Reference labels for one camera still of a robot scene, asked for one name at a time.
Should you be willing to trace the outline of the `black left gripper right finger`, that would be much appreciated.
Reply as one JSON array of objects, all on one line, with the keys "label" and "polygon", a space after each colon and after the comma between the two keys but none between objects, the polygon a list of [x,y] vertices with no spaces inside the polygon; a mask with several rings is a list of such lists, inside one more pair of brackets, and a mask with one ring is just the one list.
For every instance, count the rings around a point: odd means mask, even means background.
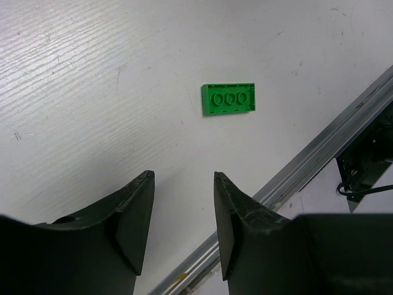
[{"label": "black left gripper right finger", "polygon": [[222,278],[230,294],[391,294],[391,214],[288,219],[214,175]]}]

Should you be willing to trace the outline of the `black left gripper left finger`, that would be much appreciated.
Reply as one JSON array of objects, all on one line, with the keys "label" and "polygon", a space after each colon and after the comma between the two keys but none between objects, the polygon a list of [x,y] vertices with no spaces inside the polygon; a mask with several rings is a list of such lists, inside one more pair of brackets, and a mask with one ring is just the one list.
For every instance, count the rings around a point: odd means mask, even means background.
[{"label": "black left gripper left finger", "polygon": [[132,294],[154,203],[147,170],[51,224],[1,216],[2,294]]}]

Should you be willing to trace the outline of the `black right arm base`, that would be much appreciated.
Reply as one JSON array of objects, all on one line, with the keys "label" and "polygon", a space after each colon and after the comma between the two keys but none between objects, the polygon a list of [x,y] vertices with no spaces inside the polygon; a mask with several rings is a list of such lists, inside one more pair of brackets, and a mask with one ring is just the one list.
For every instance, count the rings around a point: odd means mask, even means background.
[{"label": "black right arm base", "polygon": [[366,195],[392,190],[376,182],[392,166],[392,123],[368,126],[337,158],[341,183],[337,192],[346,197],[353,213]]}]

